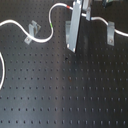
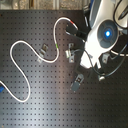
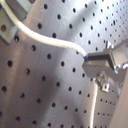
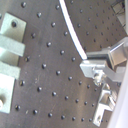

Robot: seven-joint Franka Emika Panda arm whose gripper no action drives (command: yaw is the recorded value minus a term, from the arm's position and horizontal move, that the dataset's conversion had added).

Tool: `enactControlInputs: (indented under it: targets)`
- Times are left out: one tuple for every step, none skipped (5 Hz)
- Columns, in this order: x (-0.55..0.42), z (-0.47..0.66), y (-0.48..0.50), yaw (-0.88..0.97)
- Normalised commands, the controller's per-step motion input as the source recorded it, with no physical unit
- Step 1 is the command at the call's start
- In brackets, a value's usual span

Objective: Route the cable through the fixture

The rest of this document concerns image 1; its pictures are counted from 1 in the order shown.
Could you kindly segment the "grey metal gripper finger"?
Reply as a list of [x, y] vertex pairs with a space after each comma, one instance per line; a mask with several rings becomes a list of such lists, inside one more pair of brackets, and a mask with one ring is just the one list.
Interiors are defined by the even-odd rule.
[[82, 0], [74, 0], [71, 20], [65, 23], [66, 45], [69, 50], [76, 50], [77, 36], [81, 17]]
[[82, 9], [86, 12], [86, 19], [91, 19], [91, 4], [92, 0], [83, 0], [83, 7]]

